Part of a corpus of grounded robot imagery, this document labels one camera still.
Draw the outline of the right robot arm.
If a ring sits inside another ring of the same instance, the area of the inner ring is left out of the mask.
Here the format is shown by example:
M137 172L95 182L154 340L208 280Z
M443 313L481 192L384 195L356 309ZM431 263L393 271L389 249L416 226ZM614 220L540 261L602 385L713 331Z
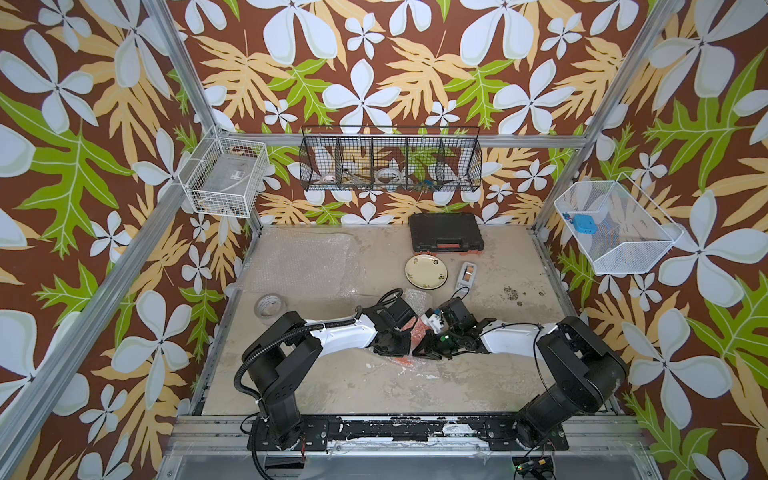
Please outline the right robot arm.
M629 376L620 355L578 317L547 324L478 320L460 298L452 298L419 322L425 333L412 350L417 358L512 354L545 363L554 383L516 413L512 439L525 448L546 443L571 417L600 410Z

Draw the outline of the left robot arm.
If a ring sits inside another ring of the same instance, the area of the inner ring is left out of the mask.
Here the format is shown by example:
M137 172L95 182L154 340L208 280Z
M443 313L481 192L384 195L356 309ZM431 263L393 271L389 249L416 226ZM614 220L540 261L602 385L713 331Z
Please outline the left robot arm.
M401 289L338 319L309 320L288 311L242 354L233 386L255 401L268 441L288 449L303 434L295 392L316 361L353 349L404 357L411 351L411 331L406 325L414 318L415 311Z

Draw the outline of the clear bubble wrap sheet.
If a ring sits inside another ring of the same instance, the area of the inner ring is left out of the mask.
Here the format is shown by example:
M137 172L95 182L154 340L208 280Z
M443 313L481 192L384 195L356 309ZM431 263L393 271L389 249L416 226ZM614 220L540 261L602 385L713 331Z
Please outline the clear bubble wrap sheet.
M403 299L414 311L414 316L403 327L404 330L407 330L406 325L413 318L420 319L422 314L424 314L428 309L432 308L433 298L429 293L425 291L416 290L416 289L406 289L403 294ZM403 364L403 359L405 357L396 358L394 362L405 367Z

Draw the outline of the orange plastic plate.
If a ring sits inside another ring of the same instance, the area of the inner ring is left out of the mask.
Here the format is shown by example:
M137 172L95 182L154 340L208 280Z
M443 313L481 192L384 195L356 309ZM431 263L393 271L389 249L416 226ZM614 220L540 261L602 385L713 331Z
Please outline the orange plastic plate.
M427 365L427 360L422 357L415 357L413 353L424 339L429 328L420 319L413 318L406 325L406 329L410 333L410 351L409 355L403 359L403 364L406 368L411 370L423 369Z

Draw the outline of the cream dinner plate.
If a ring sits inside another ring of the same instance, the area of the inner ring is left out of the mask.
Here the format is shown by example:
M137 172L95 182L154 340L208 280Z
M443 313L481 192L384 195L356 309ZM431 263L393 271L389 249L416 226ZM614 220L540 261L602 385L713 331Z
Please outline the cream dinner plate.
M412 286L422 290L436 290L448 280L446 264L429 254L411 257L404 266L404 274Z

